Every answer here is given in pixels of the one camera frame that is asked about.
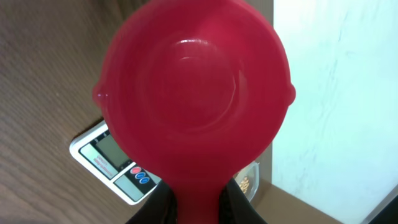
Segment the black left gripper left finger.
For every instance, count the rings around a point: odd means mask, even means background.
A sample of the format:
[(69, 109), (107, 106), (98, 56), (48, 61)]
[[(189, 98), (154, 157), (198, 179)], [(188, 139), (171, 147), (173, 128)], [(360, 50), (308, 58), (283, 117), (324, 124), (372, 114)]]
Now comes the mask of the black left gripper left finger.
[(176, 224), (177, 200), (162, 180), (139, 211), (126, 224)]

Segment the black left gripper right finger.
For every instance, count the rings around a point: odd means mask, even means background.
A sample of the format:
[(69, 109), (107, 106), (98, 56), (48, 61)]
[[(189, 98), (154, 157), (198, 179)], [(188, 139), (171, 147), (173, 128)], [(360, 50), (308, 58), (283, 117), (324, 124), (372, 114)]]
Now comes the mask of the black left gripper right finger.
[(218, 223), (267, 224), (255, 211), (234, 179), (231, 179), (220, 193)]

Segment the red plastic measuring scoop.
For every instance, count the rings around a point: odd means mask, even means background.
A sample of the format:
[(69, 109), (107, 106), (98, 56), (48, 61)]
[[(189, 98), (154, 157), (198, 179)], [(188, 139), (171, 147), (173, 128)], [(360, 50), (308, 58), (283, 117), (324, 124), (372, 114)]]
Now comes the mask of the red plastic measuring scoop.
[(120, 148), (159, 176), (179, 223), (216, 223), (222, 189), (272, 142), (295, 99), (283, 45), (245, 1), (149, 1), (93, 89)]

